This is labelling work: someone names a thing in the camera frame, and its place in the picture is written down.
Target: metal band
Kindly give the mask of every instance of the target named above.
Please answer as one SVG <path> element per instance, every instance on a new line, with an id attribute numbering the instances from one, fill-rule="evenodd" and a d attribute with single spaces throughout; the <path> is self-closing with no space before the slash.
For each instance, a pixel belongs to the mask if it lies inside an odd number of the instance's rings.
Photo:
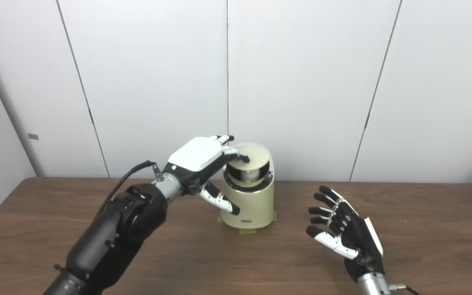
<path id="1" fill-rule="evenodd" d="M 386 283 L 386 278 L 380 272 L 370 272 L 359 277 L 358 286 L 360 286 L 363 295 L 391 294 Z"/>

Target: black fingertip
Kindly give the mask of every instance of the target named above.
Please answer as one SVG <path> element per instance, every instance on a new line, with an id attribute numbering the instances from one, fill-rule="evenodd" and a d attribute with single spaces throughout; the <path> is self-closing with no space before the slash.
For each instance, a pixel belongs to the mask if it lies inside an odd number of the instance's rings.
<path id="1" fill-rule="evenodd" d="M 309 214 L 320 214 L 320 208 L 318 207 L 310 207 Z"/>
<path id="2" fill-rule="evenodd" d="M 240 156 L 240 159 L 241 159 L 244 163 L 249 163 L 249 162 L 251 162 L 251 159 L 249 159 L 249 156 Z"/>
<path id="3" fill-rule="evenodd" d="M 231 212 L 231 214 L 232 214 L 232 215 L 238 215 L 239 213 L 240 213 L 240 207 L 238 207 L 238 206 L 232 204 L 232 212 Z"/>
<path id="4" fill-rule="evenodd" d="M 327 221 L 322 219 L 322 217 L 313 217 L 311 218 L 311 224 L 326 224 Z"/>
<path id="5" fill-rule="evenodd" d="M 326 195 L 322 195 L 320 193 L 314 193 L 314 198 L 320 202 L 324 202 L 331 209 L 333 209 L 336 205 L 336 203 L 333 200 L 328 198 Z"/>
<path id="6" fill-rule="evenodd" d="M 320 230 L 316 226 L 309 225 L 307 226 L 307 229 L 305 230 L 305 232 L 307 233 L 307 235 L 310 235 L 314 239 L 317 235 L 322 233 L 323 230 Z"/>
<path id="7" fill-rule="evenodd" d="M 320 192 L 322 192 L 322 194 L 326 194 L 326 195 L 333 194 L 333 191 L 330 188 L 328 188 L 326 186 L 323 186 L 323 185 L 320 186 Z"/>

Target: cylindrical device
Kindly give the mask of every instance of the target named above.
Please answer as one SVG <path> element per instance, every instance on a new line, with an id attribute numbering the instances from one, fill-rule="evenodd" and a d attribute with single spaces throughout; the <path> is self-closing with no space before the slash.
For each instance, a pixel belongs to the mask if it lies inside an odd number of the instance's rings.
<path id="1" fill-rule="evenodd" d="M 235 146 L 249 163 L 235 159 L 223 170 L 222 192 L 240 207 L 238 215 L 221 211 L 223 221 L 235 228 L 268 226 L 274 217 L 274 164 L 270 151 L 257 143 Z"/>
<path id="2" fill-rule="evenodd" d="M 370 272 L 358 278 L 358 285 L 363 295 L 391 295 L 382 273 Z"/>

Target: black robot forearm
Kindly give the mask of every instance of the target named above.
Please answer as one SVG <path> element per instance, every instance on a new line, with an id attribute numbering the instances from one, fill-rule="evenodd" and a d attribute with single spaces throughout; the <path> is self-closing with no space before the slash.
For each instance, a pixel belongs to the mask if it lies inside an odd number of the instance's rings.
<path id="1" fill-rule="evenodd" d="M 59 267 L 43 295 L 100 295 L 116 284 L 144 240 L 165 222 L 167 200 L 174 198 L 148 183 L 116 196 L 69 251 L 66 267 Z"/>

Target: panel seam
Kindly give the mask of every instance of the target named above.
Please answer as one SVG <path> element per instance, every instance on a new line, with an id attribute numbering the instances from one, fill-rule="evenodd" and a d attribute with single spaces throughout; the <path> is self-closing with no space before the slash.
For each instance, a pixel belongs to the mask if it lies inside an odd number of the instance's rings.
<path id="1" fill-rule="evenodd" d="M 83 80 L 81 79 L 81 73 L 79 71 L 79 67 L 77 66 L 77 61 L 75 59 L 73 46 L 72 46 L 72 43 L 70 41 L 69 32 L 67 30 L 67 25 L 65 24 L 65 19 L 63 17 L 63 13 L 61 11 L 61 6 L 59 5 L 59 0 L 56 0 L 56 4 L 58 6 L 59 16 L 61 17 L 61 23 L 63 24 L 63 29 L 65 31 L 65 35 L 67 36 L 67 41 L 69 43 L 70 53 L 73 57 L 75 69 L 76 69 L 76 72 L 77 72 L 77 77 L 79 79 L 79 84 L 81 85 L 81 90 L 83 91 L 83 95 L 85 97 L 86 107 L 89 111 L 88 115 L 90 116 L 90 121 L 92 122 L 92 126 L 94 127 L 94 133 L 96 134 L 96 139 L 98 140 L 98 146 L 100 148 L 101 158 L 103 159 L 103 164 L 105 164 L 105 170 L 107 171 L 107 176 L 108 176 L 108 178 L 110 178 L 109 167 L 107 166 L 107 161 L 105 160 L 105 154 L 103 153 L 103 148 L 101 147 L 100 137 L 98 136 L 98 131 L 96 129 L 96 124 L 94 123 L 94 118 L 92 117 L 92 111 L 90 110 L 90 104 L 89 104 L 89 101 L 86 97 L 85 87 L 83 86 Z"/>
<path id="2" fill-rule="evenodd" d="M 374 103 L 374 98 L 376 97 L 376 93 L 378 91 L 378 86 L 380 84 L 380 78 L 382 77 L 382 72 L 384 71 L 384 66 L 386 64 L 387 53 L 389 51 L 389 47 L 390 47 L 391 41 L 393 39 L 393 34 L 395 33 L 395 27 L 397 25 L 398 15 L 399 15 L 399 12 L 400 12 L 400 8 L 402 7 L 402 2 L 403 2 L 403 0 L 400 0 L 400 2 L 398 4 L 397 14 L 395 16 L 395 21 L 393 22 L 393 28 L 391 30 L 391 35 L 389 36 L 389 41 L 387 43 L 386 53 L 384 54 L 384 57 L 383 57 L 382 66 L 380 67 L 380 73 L 378 74 L 378 80 L 376 81 L 376 86 L 374 87 L 374 92 L 373 92 L 372 99 L 371 99 L 371 105 L 369 106 L 369 111 L 367 112 L 367 119 L 365 120 L 365 125 L 363 127 L 362 136 L 360 138 L 360 143 L 358 144 L 358 149 L 356 150 L 356 157 L 354 157 L 354 163 L 352 164 L 352 170 L 351 170 L 351 175 L 349 176 L 349 181 L 352 180 L 352 174 L 354 173 L 354 168 L 356 167 L 356 161 L 358 160 L 358 155 L 360 153 L 360 148 L 362 146 L 363 136 L 365 135 L 365 130 L 367 129 L 367 123 L 369 123 L 369 118 L 371 117 L 372 105 Z"/>

